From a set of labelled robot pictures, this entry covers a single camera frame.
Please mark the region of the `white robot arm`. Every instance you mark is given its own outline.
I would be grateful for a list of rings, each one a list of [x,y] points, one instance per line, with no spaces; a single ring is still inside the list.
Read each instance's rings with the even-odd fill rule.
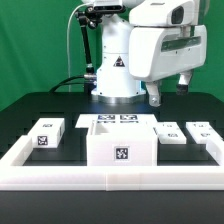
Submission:
[[[82,0],[90,26],[102,27],[102,64],[92,95],[108,103],[144,96],[161,102],[161,80],[180,76],[177,93],[188,92],[193,70],[204,64],[210,0]]]

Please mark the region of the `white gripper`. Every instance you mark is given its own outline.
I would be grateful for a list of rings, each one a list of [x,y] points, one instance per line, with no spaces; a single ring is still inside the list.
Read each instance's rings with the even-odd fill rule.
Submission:
[[[206,48],[204,25],[196,26],[193,36],[183,36],[180,27],[135,27],[129,39],[129,71],[135,79],[147,82],[149,104],[159,107],[161,94],[157,80],[180,73],[176,93],[186,95],[193,76],[191,69],[204,64]]]

